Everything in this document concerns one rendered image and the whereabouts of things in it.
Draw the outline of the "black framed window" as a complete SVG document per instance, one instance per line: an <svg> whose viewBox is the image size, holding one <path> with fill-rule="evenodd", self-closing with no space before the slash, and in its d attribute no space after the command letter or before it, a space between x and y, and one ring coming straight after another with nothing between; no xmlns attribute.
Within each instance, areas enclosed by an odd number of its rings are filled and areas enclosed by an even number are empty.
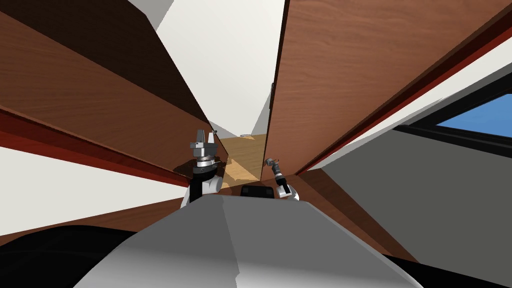
<svg viewBox="0 0 512 288"><path fill-rule="evenodd" d="M512 159L512 72L395 130Z"/></svg>

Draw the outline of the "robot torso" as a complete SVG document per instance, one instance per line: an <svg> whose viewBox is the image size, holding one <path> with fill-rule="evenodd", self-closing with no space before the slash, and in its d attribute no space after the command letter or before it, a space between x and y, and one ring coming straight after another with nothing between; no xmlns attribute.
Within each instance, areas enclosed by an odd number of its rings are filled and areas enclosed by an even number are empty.
<svg viewBox="0 0 512 288"><path fill-rule="evenodd" d="M310 203L210 194L135 233L74 288L423 288Z"/></svg>

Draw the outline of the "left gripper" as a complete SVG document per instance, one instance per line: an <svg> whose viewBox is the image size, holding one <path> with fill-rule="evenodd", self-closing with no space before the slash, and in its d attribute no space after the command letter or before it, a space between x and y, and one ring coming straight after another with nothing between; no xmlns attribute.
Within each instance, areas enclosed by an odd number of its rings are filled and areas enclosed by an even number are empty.
<svg viewBox="0 0 512 288"><path fill-rule="evenodd" d="M193 157L195 158L209 158L215 159L218 150L218 144L215 143L215 135L212 131L208 133L208 139L206 142L205 131L198 129L196 134L196 142L190 143Z"/></svg>

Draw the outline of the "brown wooden door leaf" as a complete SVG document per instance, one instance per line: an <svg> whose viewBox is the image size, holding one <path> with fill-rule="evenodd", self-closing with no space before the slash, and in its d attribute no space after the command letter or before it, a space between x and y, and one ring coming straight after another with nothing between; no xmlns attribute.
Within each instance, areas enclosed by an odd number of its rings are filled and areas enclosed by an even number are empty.
<svg viewBox="0 0 512 288"><path fill-rule="evenodd" d="M0 0L0 147L184 186L211 128L129 0Z"/></svg>
<svg viewBox="0 0 512 288"><path fill-rule="evenodd" d="M511 4L289 0L265 158L307 167Z"/></svg>

